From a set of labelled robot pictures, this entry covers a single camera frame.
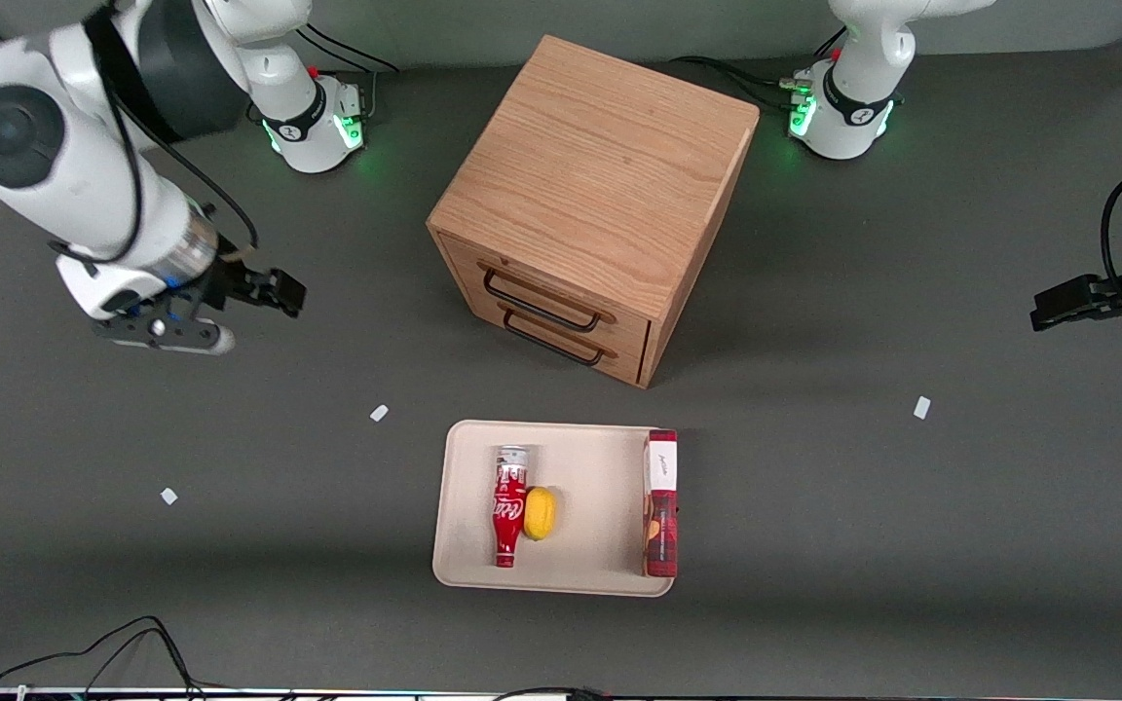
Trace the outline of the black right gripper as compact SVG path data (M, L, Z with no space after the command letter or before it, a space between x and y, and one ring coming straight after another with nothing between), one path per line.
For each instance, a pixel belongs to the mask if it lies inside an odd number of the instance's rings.
M193 283L193 294L201 305L223 311L228 302L275 308L289 319L298 319L307 287L280 268L252 273L242 261L227 261L217 256L212 266Z

